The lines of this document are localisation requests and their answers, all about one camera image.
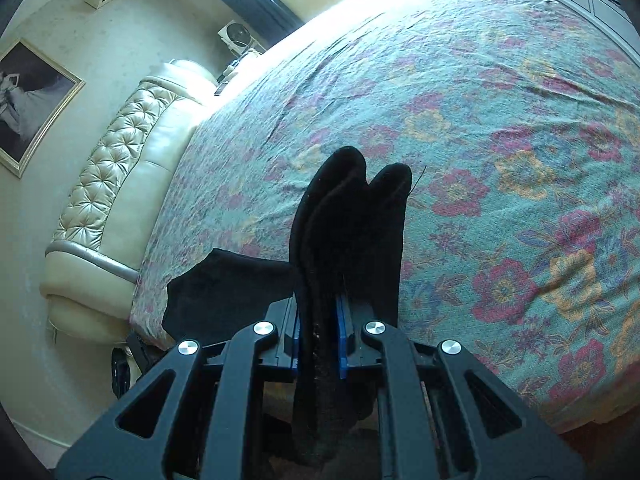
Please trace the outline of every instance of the black and white photo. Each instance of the black and white photo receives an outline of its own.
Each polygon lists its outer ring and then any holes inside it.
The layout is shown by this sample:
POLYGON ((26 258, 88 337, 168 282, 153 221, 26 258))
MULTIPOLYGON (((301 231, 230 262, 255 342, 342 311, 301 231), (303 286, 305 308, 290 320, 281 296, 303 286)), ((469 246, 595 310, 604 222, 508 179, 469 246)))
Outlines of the black and white photo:
POLYGON ((0 159, 18 177, 84 82, 24 40, 0 59, 0 159))

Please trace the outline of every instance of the metal screw cap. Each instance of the metal screw cap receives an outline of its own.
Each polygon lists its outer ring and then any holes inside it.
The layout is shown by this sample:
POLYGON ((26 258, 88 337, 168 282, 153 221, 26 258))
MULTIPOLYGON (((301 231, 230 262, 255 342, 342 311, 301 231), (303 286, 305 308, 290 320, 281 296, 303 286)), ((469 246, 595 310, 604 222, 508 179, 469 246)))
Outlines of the metal screw cap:
POLYGON ((453 341, 453 339, 447 339, 446 341, 443 341, 441 346, 442 351, 445 354, 450 355, 459 354, 462 350, 462 346, 460 346, 460 343, 457 341, 453 341))
POLYGON ((195 341, 187 340, 183 341, 178 345, 178 352, 182 355, 191 355, 195 354, 198 350, 198 343, 195 341))
POLYGON ((261 321, 254 325, 254 332, 258 335, 267 335, 273 332, 273 324, 268 321, 261 321))
POLYGON ((369 321, 365 325, 364 330, 370 334, 377 335, 382 334, 386 330, 386 326, 381 321, 369 321))

